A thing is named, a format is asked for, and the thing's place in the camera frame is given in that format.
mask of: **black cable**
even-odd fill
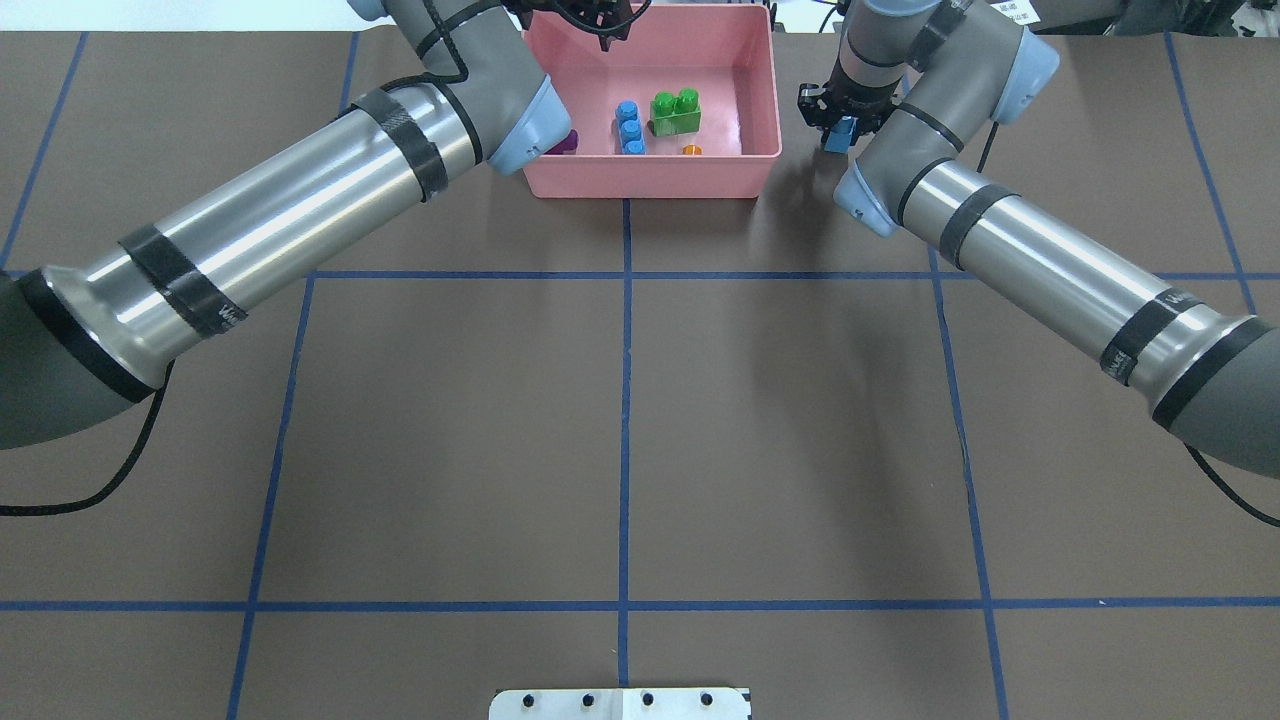
[[[987,155],[991,155],[991,143],[996,142],[996,131],[1000,129],[1000,123],[991,123],[991,132],[987,135],[987,145],[982,147],[982,158],[978,159],[978,172],[980,173],[983,168],[987,167]]]
[[[449,26],[444,24],[444,18],[440,17],[440,12],[435,9],[434,0],[422,0],[422,6],[426,8],[426,14],[431,17],[431,22],[435,23],[435,29],[440,31],[440,40],[444,41],[444,47],[449,51],[449,59],[458,68],[457,74],[452,76],[438,76],[430,69],[426,70],[425,76],[428,82],[440,82],[444,85],[454,85],[460,82],[466,82],[471,77],[471,70],[467,69],[467,64],[462,61],[462,54],[458,53],[458,46],[453,44],[453,36],[449,35]]]
[[[142,451],[147,447],[147,441],[151,439],[151,429],[156,424],[156,416],[160,415],[160,405],[164,402],[164,393],[169,389],[169,375],[173,374],[173,361],[164,370],[164,384],[156,391],[155,396],[151,398],[151,409],[147,410],[147,419],[142,421],[142,429],[138,432],[138,439],[133,443],[133,450],[129,451],[129,456],[124,459],[124,464],[116,470],[115,477],[111,482],[106,483],[106,487],[97,491],[96,495],[86,497],[76,502],[60,502],[58,505],[0,505],[0,516],[8,518],[32,518],[32,516],[47,516],[47,515],[64,515],[67,512],[76,512],[79,510],[86,510],[93,507],[99,502],[106,500],[106,496],[115,492],[115,488],[120,487],[124,478],[129,477],[133,471],[133,466],[137,465],[138,459],[142,457]]]
[[[1277,519],[1272,518],[1271,515],[1267,515],[1266,512],[1263,512],[1263,511],[1258,510],[1257,507],[1249,505],[1248,501],[1245,501],[1243,497],[1240,497],[1239,495],[1236,495],[1236,492],[1234,489],[1231,489],[1231,486],[1226,484],[1226,480],[1224,480],[1222,477],[1219,475],[1213,470],[1213,468],[1210,466],[1208,461],[1204,460],[1204,456],[1201,455],[1201,451],[1198,451],[1194,447],[1192,447],[1189,445],[1185,445],[1185,443],[1184,443],[1184,446],[1187,447],[1187,452],[1192,454],[1192,460],[1194,460],[1196,464],[1201,466],[1201,470],[1204,470],[1204,474],[1208,475],[1208,479],[1213,480],[1213,484],[1217,486],[1217,489],[1222,491],[1222,495],[1225,495],[1226,497],[1231,498],[1231,502],[1239,505],[1245,512],[1248,512],[1249,515],[1253,515],[1258,520],[1262,520],[1263,523],[1266,523],[1266,524],[1268,524],[1268,525],[1271,525],[1274,528],[1280,528],[1280,520],[1277,520]]]
[[[653,0],[644,0],[644,3],[640,5],[640,8],[636,9],[635,14],[632,14],[630,18],[622,20],[621,23],[618,23],[616,26],[611,26],[611,27],[594,27],[594,26],[589,26],[589,24],[584,23],[582,20],[577,19],[577,17],[573,15],[573,13],[568,12],[568,9],[566,9],[563,5],[561,5],[561,0],[550,0],[550,5],[552,5],[552,8],[556,9],[556,14],[558,14],[559,17],[564,18],[566,20],[568,20],[568,24],[571,24],[571,26],[573,26],[577,29],[581,29],[584,32],[589,32],[591,35],[599,35],[599,36],[604,37],[604,36],[607,36],[609,33],[613,33],[613,32],[617,32],[617,31],[620,31],[620,29],[622,29],[625,27],[630,27],[631,23],[634,23],[637,19],[640,19],[640,15],[643,15],[645,13],[645,10],[649,9],[649,5],[653,5]]]
[[[822,32],[822,31],[827,29],[827,23],[831,22],[831,15],[835,15],[836,10],[838,10],[838,9],[840,9],[838,5],[832,5],[832,8],[829,10],[827,10],[827,17],[822,18],[822,24],[818,26],[818,32]]]

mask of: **white metal plate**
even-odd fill
[[[992,8],[1000,10],[1005,17],[1020,26],[1039,22],[1039,14],[1032,6],[1032,0],[1009,0],[1007,3],[996,3]]]
[[[742,688],[503,691],[489,720],[750,720]]]

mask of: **green lego brick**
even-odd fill
[[[698,132],[703,123],[703,109],[698,105],[698,91],[686,87],[680,95],[659,92],[649,102],[649,129],[658,137]]]

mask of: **light blue joint cap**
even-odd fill
[[[568,109],[552,87],[550,76],[547,76],[516,127],[489,156],[489,165],[499,174],[509,176],[559,145],[568,137],[571,126]]]
[[[1018,44],[1018,56],[1014,58],[1014,67],[1009,70],[1009,79],[1005,81],[1005,91],[1000,95],[1000,102],[996,104],[991,119],[1002,126],[1016,120],[1048,85],[1050,78],[1057,72],[1059,61],[1061,58],[1057,56],[1057,50],[1024,27],[1023,38]]]
[[[937,6],[942,0],[863,0],[877,15],[909,18]]]
[[[347,0],[351,9],[356,12],[361,19],[374,22],[378,18],[387,17],[387,8],[383,6],[383,0]]]
[[[835,199],[836,205],[844,208],[854,219],[861,220],[864,225],[876,231],[876,234],[881,237],[888,237],[897,229],[897,223],[872,192],[856,161],[849,167],[845,177],[840,178]]]

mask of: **white paper label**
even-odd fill
[[[996,3],[992,8],[1000,10],[1009,19],[1020,26],[1029,26],[1039,22],[1039,15],[1036,14],[1036,8],[1032,8],[1032,0],[1009,0],[1007,3]]]

